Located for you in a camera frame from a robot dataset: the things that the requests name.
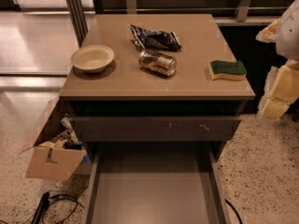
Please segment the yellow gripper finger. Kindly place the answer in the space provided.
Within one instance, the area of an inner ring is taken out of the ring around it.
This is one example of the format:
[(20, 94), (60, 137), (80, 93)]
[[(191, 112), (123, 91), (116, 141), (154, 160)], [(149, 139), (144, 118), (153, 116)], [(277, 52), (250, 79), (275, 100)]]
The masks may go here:
[(299, 63), (285, 63), (280, 68), (272, 66), (261, 98), (261, 115), (278, 120), (298, 98)]
[(256, 39), (264, 43), (275, 43), (277, 39), (277, 30), (280, 19), (271, 22), (267, 27), (262, 29), (257, 35)]

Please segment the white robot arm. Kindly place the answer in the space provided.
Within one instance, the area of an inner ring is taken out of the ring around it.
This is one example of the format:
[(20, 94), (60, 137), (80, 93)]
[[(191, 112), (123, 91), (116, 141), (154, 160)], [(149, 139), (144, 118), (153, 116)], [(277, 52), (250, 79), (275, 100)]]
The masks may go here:
[(299, 98), (299, 0), (294, 0), (282, 16), (261, 30), (256, 39), (275, 43), (278, 55), (287, 59), (280, 68), (272, 67), (259, 103), (265, 120), (279, 120)]

